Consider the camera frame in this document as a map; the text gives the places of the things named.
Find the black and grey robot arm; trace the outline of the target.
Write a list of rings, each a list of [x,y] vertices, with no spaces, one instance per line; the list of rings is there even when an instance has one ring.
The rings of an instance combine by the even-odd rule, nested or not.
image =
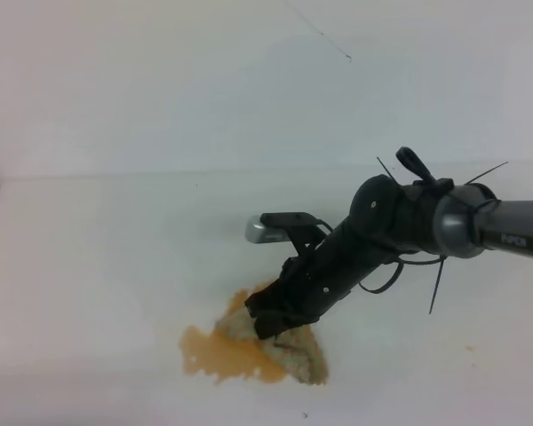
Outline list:
[[[290,241],[297,250],[279,277],[245,305],[261,340],[313,324],[384,264],[401,273],[418,252],[472,258],[501,250],[533,258],[533,201],[501,201],[482,184],[450,179],[398,185],[385,175],[366,181],[348,216],[332,231],[304,212],[253,218],[253,243]]]

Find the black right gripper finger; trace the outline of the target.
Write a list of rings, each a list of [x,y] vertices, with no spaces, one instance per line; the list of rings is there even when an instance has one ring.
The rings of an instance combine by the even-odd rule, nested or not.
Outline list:
[[[258,311],[253,313],[254,329],[259,340],[276,337],[281,333],[309,323],[309,317],[295,312]]]
[[[276,279],[272,283],[258,288],[246,299],[244,305],[252,318],[265,315],[283,315],[284,293],[281,280]]]

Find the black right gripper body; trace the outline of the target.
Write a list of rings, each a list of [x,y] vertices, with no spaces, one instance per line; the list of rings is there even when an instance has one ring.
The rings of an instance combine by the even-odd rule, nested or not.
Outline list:
[[[340,224],[302,263],[282,273],[284,311],[317,322],[351,289],[385,262],[385,247]]]

